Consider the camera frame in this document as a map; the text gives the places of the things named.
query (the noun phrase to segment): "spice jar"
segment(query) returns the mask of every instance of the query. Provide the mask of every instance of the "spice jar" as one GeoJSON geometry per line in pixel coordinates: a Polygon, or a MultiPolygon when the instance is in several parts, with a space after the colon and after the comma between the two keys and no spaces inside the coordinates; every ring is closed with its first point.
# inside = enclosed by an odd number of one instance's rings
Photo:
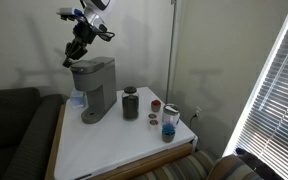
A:
{"type": "Polygon", "coordinates": [[[123,116],[125,119],[134,120],[138,117],[139,94],[135,87],[127,87],[122,93],[123,116]]]}

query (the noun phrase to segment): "coffee maker reservoir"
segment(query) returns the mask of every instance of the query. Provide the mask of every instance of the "coffee maker reservoir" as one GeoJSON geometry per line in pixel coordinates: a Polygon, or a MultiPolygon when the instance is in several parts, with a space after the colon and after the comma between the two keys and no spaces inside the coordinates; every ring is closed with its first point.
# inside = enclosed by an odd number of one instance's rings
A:
{"type": "Polygon", "coordinates": [[[75,88],[85,91],[88,108],[82,113],[86,124],[102,119],[116,102],[115,60],[97,57],[71,66],[75,88]]]}

